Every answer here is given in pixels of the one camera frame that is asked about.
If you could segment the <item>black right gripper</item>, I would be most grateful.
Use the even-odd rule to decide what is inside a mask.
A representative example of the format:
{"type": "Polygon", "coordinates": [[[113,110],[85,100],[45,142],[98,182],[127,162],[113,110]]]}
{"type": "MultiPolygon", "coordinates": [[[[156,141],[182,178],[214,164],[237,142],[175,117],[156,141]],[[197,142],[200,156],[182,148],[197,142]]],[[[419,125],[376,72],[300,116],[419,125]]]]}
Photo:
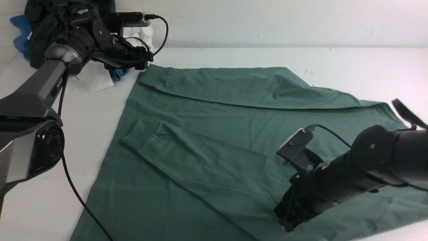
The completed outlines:
{"type": "Polygon", "coordinates": [[[335,205],[329,187],[320,180],[321,172],[329,164],[320,164],[311,171],[292,164],[296,173],[290,179],[290,188],[274,208],[279,225],[286,232],[293,232],[300,224],[322,214],[335,205]]]}

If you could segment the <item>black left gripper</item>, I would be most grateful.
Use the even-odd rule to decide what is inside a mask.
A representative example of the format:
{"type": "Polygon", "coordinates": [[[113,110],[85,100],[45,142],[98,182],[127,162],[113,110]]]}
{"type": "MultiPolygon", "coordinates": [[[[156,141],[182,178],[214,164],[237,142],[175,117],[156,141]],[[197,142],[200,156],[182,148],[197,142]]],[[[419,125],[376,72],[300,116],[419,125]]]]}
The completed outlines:
{"type": "Polygon", "coordinates": [[[101,62],[107,70],[145,70],[154,61],[153,52],[146,40],[139,35],[151,27],[150,21],[107,21],[106,29],[112,35],[112,43],[92,54],[92,60],[101,62]]]}

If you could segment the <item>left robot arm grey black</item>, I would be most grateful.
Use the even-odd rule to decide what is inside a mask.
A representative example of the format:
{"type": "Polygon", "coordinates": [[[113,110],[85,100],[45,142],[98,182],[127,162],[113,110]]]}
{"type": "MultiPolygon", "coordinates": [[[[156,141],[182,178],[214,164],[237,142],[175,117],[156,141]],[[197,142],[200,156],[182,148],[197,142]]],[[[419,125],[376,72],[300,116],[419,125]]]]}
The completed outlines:
{"type": "Polygon", "coordinates": [[[63,122],[52,106],[63,97],[69,77],[89,61],[110,69],[143,70],[153,53],[134,47],[122,35],[125,27],[149,26],[135,22],[88,18],[64,24],[64,32],[46,50],[46,62],[15,92],[1,99],[1,203],[17,184],[52,169],[65,149],[63,122]]]}

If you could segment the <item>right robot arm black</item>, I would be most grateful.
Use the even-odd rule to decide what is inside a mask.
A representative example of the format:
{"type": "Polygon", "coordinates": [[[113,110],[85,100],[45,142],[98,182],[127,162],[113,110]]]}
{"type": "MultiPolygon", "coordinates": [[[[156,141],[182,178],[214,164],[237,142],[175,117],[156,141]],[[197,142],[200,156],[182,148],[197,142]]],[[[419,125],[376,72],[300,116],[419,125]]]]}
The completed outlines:
{"type": "Polygon", "coordinates": [[[314,129],[315,125],[299,129],[277,151],[277,162],[296,170],[274,209],[286,232],[366,192],[427,183],[427,130],[388,131],[375,125],[327,163],[307,148],[314,129]]]}

